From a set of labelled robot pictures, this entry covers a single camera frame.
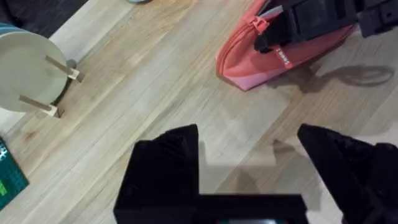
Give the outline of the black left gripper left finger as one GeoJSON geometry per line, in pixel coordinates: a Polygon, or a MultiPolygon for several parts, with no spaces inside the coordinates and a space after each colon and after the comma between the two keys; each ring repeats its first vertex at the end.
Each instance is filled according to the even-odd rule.
{"type": "Polygon", "coordinates": [[[170,129],[132,147],[116,209],[184,204],[199,194],[196,124],[170,129]]]}

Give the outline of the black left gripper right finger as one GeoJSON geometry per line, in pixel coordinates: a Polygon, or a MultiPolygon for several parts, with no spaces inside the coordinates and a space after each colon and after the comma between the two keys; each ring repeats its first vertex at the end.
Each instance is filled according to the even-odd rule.
{"type": "Polygon", "coordinates": [[[302,124],[297,137],[347,224],[397,224],[397,147],[302,124]]]}

